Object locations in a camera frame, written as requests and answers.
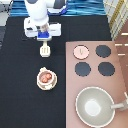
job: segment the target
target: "black tablecloth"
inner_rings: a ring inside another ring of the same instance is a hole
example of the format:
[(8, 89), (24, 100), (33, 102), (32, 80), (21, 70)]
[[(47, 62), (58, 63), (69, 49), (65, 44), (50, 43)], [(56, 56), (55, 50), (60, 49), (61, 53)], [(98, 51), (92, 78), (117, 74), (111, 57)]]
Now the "black tablecloth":
[[(51, 16), (50, 22), (62, 24), (62, 36), (48, 43), (49, 58), (40, 56), (41, 42), (21, 40), (24, 18), (8, 19), (0, 51), (0, 128), (66, 128), (65, 42), (110, 41), (107, 18)], [(36, 84), (44, 66), (58, 76), (51, 91)]]

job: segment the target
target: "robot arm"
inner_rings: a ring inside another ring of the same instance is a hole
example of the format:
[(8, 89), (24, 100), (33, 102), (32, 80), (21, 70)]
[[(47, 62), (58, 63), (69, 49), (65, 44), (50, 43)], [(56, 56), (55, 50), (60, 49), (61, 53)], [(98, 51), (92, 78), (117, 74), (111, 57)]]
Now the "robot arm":
[(49, 37), (61, 35), (61, 24), (49, 25), (48, 11), (60, 13), (66, 7), (65, 0), (25, 0), (30, 17), (24, 20), (24, 30), (27, 37), (38, 37), (39, 32), (48, 32)]

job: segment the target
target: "white ceramic bowl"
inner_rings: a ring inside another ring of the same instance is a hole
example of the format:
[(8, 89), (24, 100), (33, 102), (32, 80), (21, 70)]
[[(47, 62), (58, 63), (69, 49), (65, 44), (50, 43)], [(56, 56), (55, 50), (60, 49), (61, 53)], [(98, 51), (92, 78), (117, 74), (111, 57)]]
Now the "white ceramic bowl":
[(76, 98), (76, 112), (79, 118), (91, 127), (105, 127), (114, 118), (112, 97), (99, 87), (87, 87)]

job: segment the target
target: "pink tray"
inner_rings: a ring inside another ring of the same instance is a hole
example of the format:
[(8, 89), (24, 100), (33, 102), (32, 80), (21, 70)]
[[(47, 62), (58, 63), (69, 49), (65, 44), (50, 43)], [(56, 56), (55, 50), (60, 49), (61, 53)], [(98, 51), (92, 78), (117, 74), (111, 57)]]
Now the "pink tray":
[[(84, 60), (74, 57), (73, 50), (78, 45), (84, 45), (89, 49), (89, 56)], [(95, 50), (99, 45), (107, 45), (111, 49), (111, 55), (106, 58), (99, 57)], [(80, 77), (75, 73), (75, 65), (79, 62), (87, 62), (91, 67), (88, 76)], [(110, 62), (115, 67), (112, 76), (102, 76), (98, 71), (101, 62)], [(79, 41), (66, 43), (66, 128), (90, 128), (78, 117), (75, 110), (75, 100), (78, 93), (89, 86), (97, 86), (106, 90), (115, 103), (125, 99), (126, 87), (117, 55), (114, 41)], [(113, 121), (105, 128), (128, 128), (128, 110), (120, 112), (116, 110)]]

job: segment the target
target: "black circular marker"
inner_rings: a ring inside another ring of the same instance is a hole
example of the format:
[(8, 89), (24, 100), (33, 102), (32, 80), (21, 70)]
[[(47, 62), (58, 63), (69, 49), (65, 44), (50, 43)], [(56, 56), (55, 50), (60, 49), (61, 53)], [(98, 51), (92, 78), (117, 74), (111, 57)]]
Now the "black circular marker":
[(111, 54), (111, 49), (106, 45), (99, 45), (96, 47), (96, 54), (100, 57), (108, 57)]
[(79, 62), (75, 65), (75, 72), (79, 76), (87, 76), (89, 75), (91, 68), (86, 62)]
[(98, 70), (103, 76), (112, 76), (115, 72), (114, 66), (109, 62), (100, 63)]

